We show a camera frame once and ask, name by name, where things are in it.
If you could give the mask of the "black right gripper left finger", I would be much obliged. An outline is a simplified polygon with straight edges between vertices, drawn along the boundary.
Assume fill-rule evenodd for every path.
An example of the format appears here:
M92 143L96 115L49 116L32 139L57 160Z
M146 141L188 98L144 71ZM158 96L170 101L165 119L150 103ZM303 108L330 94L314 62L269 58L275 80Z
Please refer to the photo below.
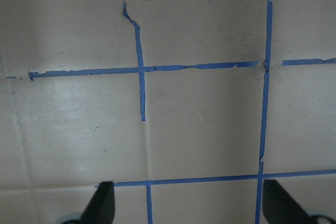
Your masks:
M79 223L111 224L115 217L114 184L101 182L79 219Z

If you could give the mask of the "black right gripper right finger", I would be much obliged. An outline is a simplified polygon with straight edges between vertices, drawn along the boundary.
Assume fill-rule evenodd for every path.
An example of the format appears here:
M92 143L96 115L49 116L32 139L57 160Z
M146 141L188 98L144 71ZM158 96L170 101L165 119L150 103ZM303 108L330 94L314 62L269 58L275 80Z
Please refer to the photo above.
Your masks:
M268 223L318 223L319 216L307 214L276 180L264 180L262 188L262 210Z

